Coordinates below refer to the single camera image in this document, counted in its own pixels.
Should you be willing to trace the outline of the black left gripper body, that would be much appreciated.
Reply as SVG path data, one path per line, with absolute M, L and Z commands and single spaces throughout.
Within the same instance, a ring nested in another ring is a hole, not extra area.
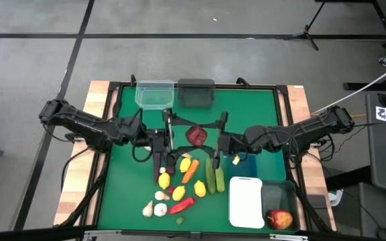
M 163 120 L 165 122 L 164 129 L 152 129 L 146 132 L 149 137 L 148 151 L 150 155 L 156 153 L 164 153 L 166 155 L 175 150 L 172 116 L 164 116 Z

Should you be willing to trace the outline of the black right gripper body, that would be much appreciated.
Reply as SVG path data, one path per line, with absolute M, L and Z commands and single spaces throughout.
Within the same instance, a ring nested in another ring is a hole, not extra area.
M 216 152 L 223 155 L 236 155 L 247 152 L 245 136 L 236 133 L 220 132 L 217 138 Z

